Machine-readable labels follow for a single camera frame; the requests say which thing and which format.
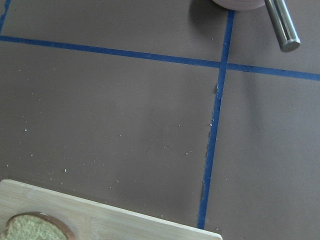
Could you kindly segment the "bread slice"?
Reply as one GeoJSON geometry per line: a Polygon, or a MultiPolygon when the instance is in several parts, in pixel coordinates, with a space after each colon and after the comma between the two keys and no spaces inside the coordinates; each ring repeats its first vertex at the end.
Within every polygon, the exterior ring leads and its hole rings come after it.
{"type": "Polygon", "coordinates": [[[61,220],[41,212],[12,216],[0,234],[2,240],[75,240],[72,230],[61,220]]]}

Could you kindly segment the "wooden cutting board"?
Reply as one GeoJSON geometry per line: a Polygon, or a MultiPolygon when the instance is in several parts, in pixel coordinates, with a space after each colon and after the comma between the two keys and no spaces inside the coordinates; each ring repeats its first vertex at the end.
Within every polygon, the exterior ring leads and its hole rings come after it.
{"type": "Polygon", "coordinates": [[[40,212],[65,223],[78,240],[220,240],[218,233],[42,187],[0,182],[0,228],[17,214],[40,212]]]}

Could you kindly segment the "metal scoop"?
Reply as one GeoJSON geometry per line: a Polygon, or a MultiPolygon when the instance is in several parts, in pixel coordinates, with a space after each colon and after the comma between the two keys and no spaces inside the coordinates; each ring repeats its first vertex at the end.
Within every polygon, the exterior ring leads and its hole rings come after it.
{"type": "Polygon", "coordinates": [[[296,31],[285,0],[265,0],[280,50],[289,53],[296,50],[301,40],[296,31]]]}

